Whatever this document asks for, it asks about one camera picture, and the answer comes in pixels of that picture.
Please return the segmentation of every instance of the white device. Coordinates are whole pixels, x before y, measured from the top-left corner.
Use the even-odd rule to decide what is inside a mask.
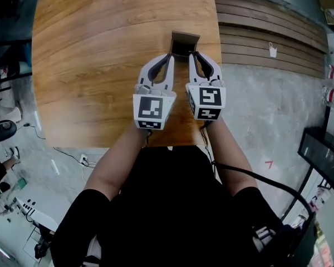
[[[7,113],[5,116],[2,116],[0,118],[0,121],[9,120],[9,121],[13,121],[14,123],[18,123],[20,122],[21,119],[22,119],[21,111],[19,107],[15,107],[14,109],[12,109],[10,113]]]
[[[162,81],[155,82],[163,65],[166,65]],[[172,91],[174,57],[161,55],[143,66],[133,95],[134,121],[138,128],[163,130],[177,97]]]
[[[32,220],[52,231],[57,230],[71,206],[66,197],[33,184],[27,184],[16,200]]]
[[[198,72],[197,60],[205,76]],[[185,85],[188,102],[196,120],[215,121],[225,108],[227,89],[222,71],[209,56],[192,52],[189,55],[189,83]]]

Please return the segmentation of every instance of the black shirt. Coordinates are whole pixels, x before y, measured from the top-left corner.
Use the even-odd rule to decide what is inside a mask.
[[[178,263],[257,264],[253,226],[281,221],[256,188],[231,197],[197,147],[142,149],[112,201],[95,190],[79,194],[51,244],[55,267],[81,266],[91,239],[100,266]]]

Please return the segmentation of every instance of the wood grain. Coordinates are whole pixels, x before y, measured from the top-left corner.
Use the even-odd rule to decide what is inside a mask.
[[[226,26],[219,26],[219,32],[220,34],[227,34],[230,36],[238,36],[238,37],[249,37],[249,38],[259,39],[261,41],[267,41],[267,43],[272,42],[278,45],[287,46],[291,49],[300,51],[301,54],[304,54],[304,56],[310,55],[318,59],[320,62],[324,61],[323,53],[318,52],[313,48],[305,46],[301,43],[292,41],[290,39],[286,39],[284,37],[278,37],[273,34],[263,33],[252,29],[243,29],[243,28],[226,27]]]
[[[260,28],[266,31],[282,34],[286,37],[296,39],[300,42],[303,42],[307,45],[310,45],[321,52],[326,53],[328,48],[317,41],[314,41],[311,38],[304,36],[303,34],[297,33],[291,29],[284,28],[274,23],[262,21],[255,18],[243,17],[234,14],[218,13],[218,21],[221,24],[237,24],[241,26],[248,26],[253,28]]]
[[[249,55],[249,56],[272,58],[269,55],[269,49],[265,50],[263,48],[250,47],[250,46],[239,46],[239,45],[234,45],[234,44],[222,44],[222,53],[234,53],[237,55]],[[284,53],[277,52],[276,58],[272,58],[272,59],[280,60],[280,61],[287,61],[295,65],[301,65],[303,67],[313,69],[320,73],[324,72],[324,67],[321,65],[303,60],[295,56],[285,55]]]
[[[132,122],[142,66],[169,51],[172,31],[199,34],[197,50],[221,62],[214,0],[39,0],[33,81],[48,143],[110,147]],[[186,101],[187,82],[187,64],[177,64],[177,100],[151,146],[203,143]]]
[[[275,16],[281,18],[289,23],[292,23],[295,26],[301,27],[318,37],[321,37],[323,40],[326,39],[326,33],[323,29],[318,26],[310,26],[308,23],[304,22],[303,20],[296,19],[293,16],[289,15],[288,13],[284,13],[280,10],[275,10],[273,8],[269,8],[267,6],[256,4],[249,1],[244,0],[215,0],[216,4],[224,4],[224,5],[231,5],[231,6],[238,6],[243,7],[246,9],[256,10],[258,12],[262,12],[265,14],[269,14],[271,16]]]
[[[269,50],[269,42],[263,41],[261,39],[256,38],[248,38],[248,37],[240,37],[240,36],[232,36],[228,34],[221,34],[220,35],[220,42],[221,44],[228,44],[228,45],[239,45],[239,46],[249,46],[249,47],[256,47],[262,48],[264,50]],[[272,46],[277,48],[278,53],[284,53],[290,56],[298,57],[301,60],[310,61],[312,65],[322,65],[324,63],[324,58],[319,59],[308,53],[296,50],[292,47],[283,46],[282,44],[273,42]]]
[[[309,76],[317,77],[320,79],[324,78],[324,73],[321,73],[310,68],[295,65],[294,63],[275,60],[273,58],[265,58],[259,56],[250,56],[250,55],[236,55],[232,53],[222,53],[223,63],[233,63],[239,65],[257,65],[264,67],[272,67],[282,70],[293,71],[297,73],[306,74]]]
[[[260,11],[256,11],[253,9],[247,9],[239,6],[230,6],[230,5],[224,5],[224,4],[217,4],[217,12],[218,13],[226,13],[226,14],[235,14],[243,17],[252,17],[254,19],[258,19],[261,21],[270,22],[273,24],[276,24],[278,26],[284,27],[286,29],[290,29],[291,31],[294,31],[296,33],[299,33],[305,37],[308,37],[319,44],[325,46],[326,40],[322,38],[321,36],[310,32],[307,29],[304,29],[297,24],[293,24],[289,21],[286,21],[285,19],[281,19],[278,17],[275,17],[270,14],[266,14]]]
[[[246,2],[250,2],[250,3],[254,3],[254,4],[258,4],[261,6],[265,6],[269,9],[273,9],[275,11],[279,11],[282,12],[290,17],[295,18],[298,21],[302,21],[303,23],[308,24],[310,27],[317,29],[318,31],[325,33],[325,29],[321,26],[319,26],[318,24],[312,22],[310,19],[306,18],[305,16],[302,16],[301,14],[298,14],[292,10],[290,10],[289,8],[286,8],[283,5],[280,5],[278,3],[274,3],[271,2],[269,0],[241,0],[241,1],[246,1]]]
[[[215,0],[220,25],[273,32],[327,53],[325,30],[284,7],[266,0]]]

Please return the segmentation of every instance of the white bottle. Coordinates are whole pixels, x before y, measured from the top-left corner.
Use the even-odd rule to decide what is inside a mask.
[[[323,103],[334,108],[334,88],[324,86],[322,88]]]

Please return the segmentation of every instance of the wooden wall panel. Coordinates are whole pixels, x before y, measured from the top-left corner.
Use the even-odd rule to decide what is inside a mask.
[[[266,66],[324,78],[324,55],[312,48],[296,49],[288,40],[262,32],[235,27],[220,27],[223,63]],[[277,48],[276,58],[270,56],[269,43]]]
[[[303,67],[300,65],[295,65],[285,61],[279,61],[272,58],[265,58],[259,56],[247,56],[247,55],[235,55],[232,53],[222,53],[222,61],[223,63],[234,63],[239,65],[257,65],[264,67],[272,67],[282,70],[293,71],[297,73],[302,73],[306,75],[310,75],[317,78],[324,78],[324,74],[312,70],[307,67]]]
[[[291,49],[298,50],[301,52],[301,54],[306,53],[310,56],[313,56],[320,61],[324,60],[324,54],[314,50],[311,47],[305,46],[301,43],[298,43],[296,41],[282,38],[279,36],[275,36],[273,34],[263,33],[259,31],[254,31],[252,29],[243,29],[243,28],[237,28],[237,27],[225,27],[225,26],[219,26],[219,32],[220,34],[228,34],[231,36],[239,36],[239,37],[250,37],[259,39],[261,41],[267,41],[272,43],[277,43],[279,45],[287,46]]]
[[[282,35],[327,53],[327,36],[318,25],[262,0],[215,0],[219,24],[238,25]]]

